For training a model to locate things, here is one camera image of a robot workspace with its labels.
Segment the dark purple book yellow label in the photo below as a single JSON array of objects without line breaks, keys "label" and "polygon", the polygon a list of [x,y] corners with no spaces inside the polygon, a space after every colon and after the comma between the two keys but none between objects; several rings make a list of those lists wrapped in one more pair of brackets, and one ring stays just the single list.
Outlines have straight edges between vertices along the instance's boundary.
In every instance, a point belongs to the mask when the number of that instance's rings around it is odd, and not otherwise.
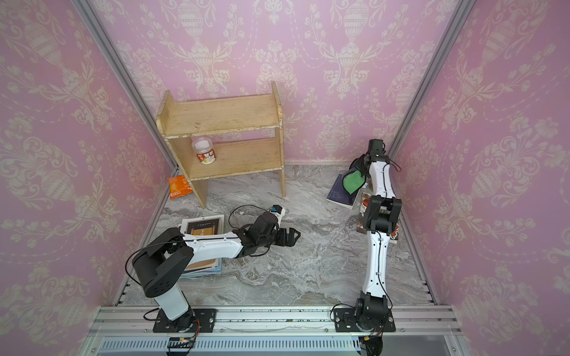
[{"label": "dark purple book yellow label", "polygon": [[342,174],[337,176],[333,187],[327,195],[327,201],[335,203],[347,209],[351,209],[354,206],[356,197],[359,194],[359,190],[354,191],[352,194],[349,194],[343,185],[344,178],[345,176]]}]

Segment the orange snack packet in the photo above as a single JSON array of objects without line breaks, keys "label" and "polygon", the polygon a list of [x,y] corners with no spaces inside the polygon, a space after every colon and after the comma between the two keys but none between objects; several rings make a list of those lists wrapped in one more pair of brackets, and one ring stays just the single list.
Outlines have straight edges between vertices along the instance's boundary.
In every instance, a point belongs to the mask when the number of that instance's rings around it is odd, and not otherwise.
[{"label": "orange snack packet", "polygon": [[193,192],[193,189],[184,175],[170,177],[169,183],[169,199],[174,200],[178,197],[184,197]]}]

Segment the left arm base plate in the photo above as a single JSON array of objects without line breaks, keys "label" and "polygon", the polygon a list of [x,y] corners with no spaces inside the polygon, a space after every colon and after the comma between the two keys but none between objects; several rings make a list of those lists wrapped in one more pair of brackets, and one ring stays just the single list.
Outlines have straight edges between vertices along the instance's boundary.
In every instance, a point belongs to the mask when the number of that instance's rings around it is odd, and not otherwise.
[{"label": "left arm base plate", "polygon": [[160,309],[154,322],[154,333],[212,333],[218,310],[190,309],[176,320],[169,320],[166,313]]}]

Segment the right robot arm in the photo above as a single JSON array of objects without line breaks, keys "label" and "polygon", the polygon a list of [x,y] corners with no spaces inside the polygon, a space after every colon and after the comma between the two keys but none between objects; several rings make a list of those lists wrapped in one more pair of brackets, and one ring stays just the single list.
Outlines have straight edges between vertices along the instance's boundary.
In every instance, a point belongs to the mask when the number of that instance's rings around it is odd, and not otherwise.
[{"label": "right robot arm", "polygon": [[365,332],[381,335],[395,332],[393,302],[387,293],[387,251],[391,237],[396,233],[402,200],[393,191],[390,182],[392,159],[387,155],[381,139],[371,139],[367,152],[353,162],[371,184],[361,224],[368,241],[368,264],[365,281],[356,302],[356,323]]}]

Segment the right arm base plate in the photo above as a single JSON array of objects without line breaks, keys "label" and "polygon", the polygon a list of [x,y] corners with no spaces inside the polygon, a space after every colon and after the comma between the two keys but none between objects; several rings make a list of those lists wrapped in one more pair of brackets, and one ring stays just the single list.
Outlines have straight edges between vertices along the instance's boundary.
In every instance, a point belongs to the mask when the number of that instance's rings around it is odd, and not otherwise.
[{"label": "right arm base plate", "polygon": [[343,306],[330,311],[330,319],[337,332],[390,333],[396,331],[395,319],[389,309],[371,314],[361,314],[355,308]]}]

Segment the white book blue swirl cover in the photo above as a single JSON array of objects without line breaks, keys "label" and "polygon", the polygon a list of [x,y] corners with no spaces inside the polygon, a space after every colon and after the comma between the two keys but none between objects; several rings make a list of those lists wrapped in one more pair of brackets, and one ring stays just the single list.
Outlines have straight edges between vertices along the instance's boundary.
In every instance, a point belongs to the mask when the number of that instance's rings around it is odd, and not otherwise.
[{"label": "white book blue swirl cover", "polygon": [[190,263],[183,271],[181,278],[196,278],[216,275],[222,272],[222,259],[205,260],[198,263]]}]

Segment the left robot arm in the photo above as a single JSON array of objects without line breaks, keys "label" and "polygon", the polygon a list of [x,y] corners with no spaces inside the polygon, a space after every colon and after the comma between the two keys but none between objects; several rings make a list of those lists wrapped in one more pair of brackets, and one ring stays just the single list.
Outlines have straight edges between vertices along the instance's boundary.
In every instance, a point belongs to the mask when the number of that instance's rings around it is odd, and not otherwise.
[{"label": "left robot arm", "polygon": [[158,304],[153,332],[200,332],[200,318],[178,285],[186,267],[206,260],[258,257],[259,248],[293,247],[301,237],[295,228],[281,226],[285,210],[263,212],[252,224],[225,234],[198,236],[169,228],[127,261],[147,298]]}]

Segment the green cloth with black trim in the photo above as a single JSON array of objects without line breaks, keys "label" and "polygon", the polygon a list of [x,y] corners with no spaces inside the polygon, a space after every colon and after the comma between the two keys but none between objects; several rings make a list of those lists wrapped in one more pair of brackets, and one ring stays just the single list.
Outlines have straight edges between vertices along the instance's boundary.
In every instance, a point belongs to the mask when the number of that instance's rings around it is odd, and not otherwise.
[{"label": "green cloth with black trim", "polygon": [[366,183],[365,165],[354,162],[342,178],[342,186],[348,194],[354,194]]}]

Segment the white plastic jar red label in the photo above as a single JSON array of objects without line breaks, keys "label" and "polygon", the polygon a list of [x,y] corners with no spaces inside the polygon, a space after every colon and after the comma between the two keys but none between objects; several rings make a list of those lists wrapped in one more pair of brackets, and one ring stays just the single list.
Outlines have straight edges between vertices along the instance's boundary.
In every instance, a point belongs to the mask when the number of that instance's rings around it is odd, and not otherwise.
[{"label": "white plastic jar red label", "polygon": [[214,145],[210,139],[195,137],[191,140],[191,146],[201,164],[209,165],[215,162],[216,154]]}]

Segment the wooden two-tier shelf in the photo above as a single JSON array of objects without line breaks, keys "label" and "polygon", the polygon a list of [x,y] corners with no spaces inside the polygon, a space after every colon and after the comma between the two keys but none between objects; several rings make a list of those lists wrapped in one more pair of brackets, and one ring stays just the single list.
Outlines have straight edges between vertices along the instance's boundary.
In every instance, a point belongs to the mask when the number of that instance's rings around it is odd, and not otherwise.
[{"label": "wooden two-tier shelf", "polygon": [[[202,208],[211,179],[277,171],[286,194],[284,172],[284,111],[276,82],[268,94],[176,102],[167,91],[156,116],[157,130]],[[204,165],[191,148],[196,137],[272,129],[275,136],[223,142],[214,146],[216,160]]]}]

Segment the red illustrated Chinese book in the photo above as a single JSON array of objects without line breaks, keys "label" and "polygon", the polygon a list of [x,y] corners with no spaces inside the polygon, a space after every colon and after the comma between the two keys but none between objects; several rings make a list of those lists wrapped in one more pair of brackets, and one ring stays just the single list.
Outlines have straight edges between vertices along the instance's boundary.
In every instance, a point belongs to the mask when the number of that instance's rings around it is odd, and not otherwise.
[{"label": "red illustrated Chinese book", "polygon": [[390,237],[391,243],[397,243],[401,210],[401,199],[373,196],[365,192],[362,195],[356,230],[361,234],[367,234],[368,231],[385,233]]}]

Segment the black and tan book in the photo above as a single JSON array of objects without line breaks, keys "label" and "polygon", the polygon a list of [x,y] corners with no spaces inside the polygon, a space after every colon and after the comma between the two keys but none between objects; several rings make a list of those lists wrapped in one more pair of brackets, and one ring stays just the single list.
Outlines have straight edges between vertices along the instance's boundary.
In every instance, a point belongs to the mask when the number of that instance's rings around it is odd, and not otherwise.
[{"label": "black and tan book", "polygon": [[210,217],[183,219],[179,225],[180,233],[196,236],[210,236],[224,233],[225,216],[222,214]]}]

